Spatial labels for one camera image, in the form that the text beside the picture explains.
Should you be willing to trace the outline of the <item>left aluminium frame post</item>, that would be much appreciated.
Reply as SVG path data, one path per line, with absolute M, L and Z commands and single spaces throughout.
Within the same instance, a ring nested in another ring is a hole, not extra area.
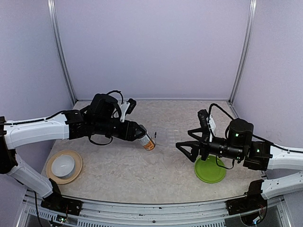
M 73 87 L 71 77 L 70 77 L 70 74 L 68 71 L 66 58 L 64 55 L 64 50 L 63 50 L 63 45 L 62 45 L 61 35 L 60 35 L 60 29 L 59 29 L 59 23 L 58 23 L 57 14 L 56 14 L 55 1 L 48 0 L 47 6 L 48 6 L 48 11 L 49 11 L 50 20 L 51 20 L 51 25 L 52 25 L 52 30 L 53 30 L 54 40 L 55 40 L 55 46 L 57 49 L 59 62 L 60 62 L 60 66 L 61 66 L 62 73 L 63 73 L 63 79 L 64 79 L 65 85 L 67 87 L 67 92 L 68 92 L 69 98 L 71 100 L 71 103 L 73 105 L 75 105 L 78 100 L 76 98 L 74 87 Z

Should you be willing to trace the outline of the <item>aluminium frame post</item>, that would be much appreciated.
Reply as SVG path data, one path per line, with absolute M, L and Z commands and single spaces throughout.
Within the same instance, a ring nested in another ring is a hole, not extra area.
M 249 45 L 250 45 L 251 34 L 253 31 L 256 9 L 257 9 L 257 0 L 251 0 L 247 24 L 246 24 L 246 30 L 245 30 L 245 34 L 244 34 L 244 41 L 243 41 L 242 51 L 241 51 L 241 55 L 240 55 L 240 61 L 239 61 L 239 65 L 237 67 L 236 78 L 235 78 L 235 81 L 234 81 L 234 84 L 232 87 L 232 91 L 230 94 L 230 98 L 229 98 L 229 104 L 231 106 L 233 106 L 233 104 L 235 102 L 236 95 L 237 95 L 237 92 L 240 87 L 246 58 L 247 58 L 247 55 L 249 52 Z
M 60 29 L 59 29 L 59 23 L 58 23 L 57 14 L 56 14 L 55 1 L 48 0 L 47 6 L 48 6 L 48 11 L 49 11 L 50 20 L 51 20 L 51 25 L 52 25 L 52 30 L 53 30 L 54 40 L 55 40 L 55 46 L 57 49 L 59 62 L 60 62 L 60 66 L 61 66 L 62 73 L 63 73 L 63 79 L 64 79 L 65 85 L 67 87 L 67 92 L 68 92 L 69 98 L 71 100 L 71 103 L 73 105 L 75 105 L 78 100 L 76 98 L 74 87 L 73 87 L 71 77 L 70 77 L 70 74 L 68 71 L 66 58 L 64 55 L 64 50 L 63 50 L 63 45 L 62 45 L 61 35 L 60 35 Z

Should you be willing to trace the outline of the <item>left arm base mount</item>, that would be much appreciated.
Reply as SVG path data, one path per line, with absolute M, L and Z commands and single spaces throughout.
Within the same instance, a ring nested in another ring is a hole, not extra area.
M 41 207 L 67 215 L 79 216 L 82 208 L 82 201 L 63 197 L 57 183 L 51 178 L 49 178 L 49 181 L 52 185 L 52 193 L 42 199 Z

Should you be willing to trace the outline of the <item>front aluminium rail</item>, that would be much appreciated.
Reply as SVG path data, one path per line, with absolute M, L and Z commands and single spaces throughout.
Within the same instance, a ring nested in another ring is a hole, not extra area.
M 16 227 L 39 223 L 62 227 L 242 227 L 242 214 L 229 215 L 226 200 L 175 204 L 131 204 L 82 199 L 79 215 L 40 207 L 40 197 L 27 190 L 18 211 Z

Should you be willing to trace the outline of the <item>green plate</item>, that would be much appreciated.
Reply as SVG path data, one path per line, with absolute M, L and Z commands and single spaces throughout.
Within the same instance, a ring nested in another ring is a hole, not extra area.
M 218 183 L 222 181 L 226 175 L 226 169 L 222 160 L 216 156 L 208 156 L 206 161 L 197 159 L 194 164 L 194 171 L 198 179 L 205 183 Z

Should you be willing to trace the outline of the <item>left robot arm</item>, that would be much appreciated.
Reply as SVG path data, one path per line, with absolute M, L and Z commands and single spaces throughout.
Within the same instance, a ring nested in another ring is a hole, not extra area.
M 63 110 L 51 116 L 24 121 L 0 118 L 0 172 L 31 188 L 56 210 L 66 206 L 57 184 L 34 170 L 16 154 L 16 148 L 48 140 L 73 140 L 103 135 L 112 140 L 135 141 L 146 131 L 134 121 L 125 119 L 136 101 L 118 101 L 111 93 L 96 94 L 81 110 Z

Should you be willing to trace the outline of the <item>clear plastic pill organizer box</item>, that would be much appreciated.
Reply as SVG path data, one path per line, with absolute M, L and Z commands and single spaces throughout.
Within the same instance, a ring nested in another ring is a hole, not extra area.
M 174 147 L 180 140 L 180 129 L 178 128 L 155 128 L 154 139 L 156 145 L 163 147 Z

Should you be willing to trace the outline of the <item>beige plate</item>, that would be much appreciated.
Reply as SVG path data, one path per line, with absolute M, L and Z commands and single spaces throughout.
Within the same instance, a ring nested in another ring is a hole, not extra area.
M 66 179 L 61 179 L 61 178 L 54 176 L 51 171 L 51 165 L 52 165 L 53 161 L 61 155 L 70 155 L 75 161 L 74 173 L 72 174 L 71 177 L 68 177 Z M 46 176 L 48 178 L 51 178 L 52 180 L 54 180 L 57 184 L 68 184 L 68 183 L 71 183 L 73 180 L 75 180 L 78 177 L 78 175 L 80 174 L 81 169 L 82 169 L 82 164 L 83 164 L 82 158 L 79 153 L 77 153 L 76 151 L 73 151 L 73 150 L 62 150 L 62 151 L 56 153 L 55 155 L 53 155 L 47 162 L 46 169 L 45 169 Z

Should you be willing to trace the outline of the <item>white bowl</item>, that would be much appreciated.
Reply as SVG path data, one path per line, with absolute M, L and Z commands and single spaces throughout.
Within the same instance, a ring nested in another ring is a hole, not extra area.
M 70 155 L 61 155 L 57 157 L 51 165 L 53 175 L 61 179 L 71 177 L 74 170 L 75 161 Z

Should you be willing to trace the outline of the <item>right aluminium frame post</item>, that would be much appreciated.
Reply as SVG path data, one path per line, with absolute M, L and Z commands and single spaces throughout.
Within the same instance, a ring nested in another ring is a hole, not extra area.
M 257 0 L 251 0 L 247 24 L 246 24 L 246 30 L 245 30 L 245 34 L 244 34 L 244 41 L 243 41 L 242 51 L 241 51 L 241 55 L 240 55 L 240 61 L 239 61 L 239 65 L 237 67 L 236 78 L 235 78 L 235 81 L 234 81 L 234 84 L 232 87 L 232 91 L 230 94 L 230 98 L 229 98 L 229 104 L 231 106 L 233 106 L 233 104 L 235 102 L 236 95 L 237 95 L 237 92 L 240 87 L 246 58 L 247 58 L 247 55 L 249 52 L 249 45 L 250 45 L 251 34 L 253 31 L 256 9 L 257 9 Z

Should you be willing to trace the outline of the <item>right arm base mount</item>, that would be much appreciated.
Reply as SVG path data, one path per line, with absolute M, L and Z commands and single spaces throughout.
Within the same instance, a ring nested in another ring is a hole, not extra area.
M 267 207 L 267 200 L 262 197 L 263 179 L 250 183 L 248 191 L 244 197 L 227 200 L 226 206 L 229 215 L 241 214 L 261 207 Z

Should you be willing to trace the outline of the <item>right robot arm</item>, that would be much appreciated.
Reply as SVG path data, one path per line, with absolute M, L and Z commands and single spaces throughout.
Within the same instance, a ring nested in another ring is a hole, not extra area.
M 268 200 L 303 189 L 301 148 L 279 146 L 256 136 L 253 134 L 253 124 L 240 118 L 231 119 L 224 138 L 217 137 L 214 134 L 215 123 L 211 115 L 214 106 L 221 108 L 212 103 L 207 110 L 202 109 L 197 113 L 200 127 L 187 132 L 194 140 L 177 142 L 177 149 L 192 162 L 195 162 L 197 157 L 205 161 L 209 155 L 214 155 L 216 158 L 229 158 L 233 163 L 242 163 L 250 170 L 298 170 L 297 173 L 285 177 L 251 182 L 246 196 L 242 199 L 242 206 L 247 210 L 254 209 L 261 198 Z

